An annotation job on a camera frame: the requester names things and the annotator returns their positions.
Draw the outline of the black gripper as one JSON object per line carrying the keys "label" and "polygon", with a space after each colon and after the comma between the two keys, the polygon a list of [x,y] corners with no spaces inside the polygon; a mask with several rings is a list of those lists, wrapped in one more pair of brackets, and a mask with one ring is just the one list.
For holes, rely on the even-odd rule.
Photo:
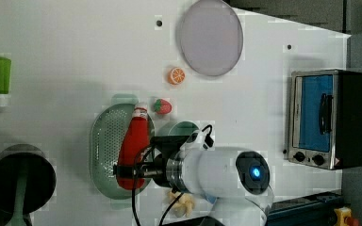
{"label": "black gripper", "polygon": [[122,179],[152,178],[158,186],[171,187],[167,178],[167,164],[180,151],[188,136],[152,137],[150,143],[159,154],[154,158],[154,165],[113,166],[113,173]]}

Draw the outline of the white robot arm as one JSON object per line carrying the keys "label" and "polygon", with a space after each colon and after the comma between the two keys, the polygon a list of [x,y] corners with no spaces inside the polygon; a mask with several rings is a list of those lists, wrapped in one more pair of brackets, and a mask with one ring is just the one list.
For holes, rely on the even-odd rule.
{"label": "white robot arm", "polygon": [[234,147],[205,149],[205,137],[152,137],[113,167],[118,185],[136,195],[151,178],[181,195],[215,199],[202,226],[266,226],[272,208],[270,169],[264,157]]}

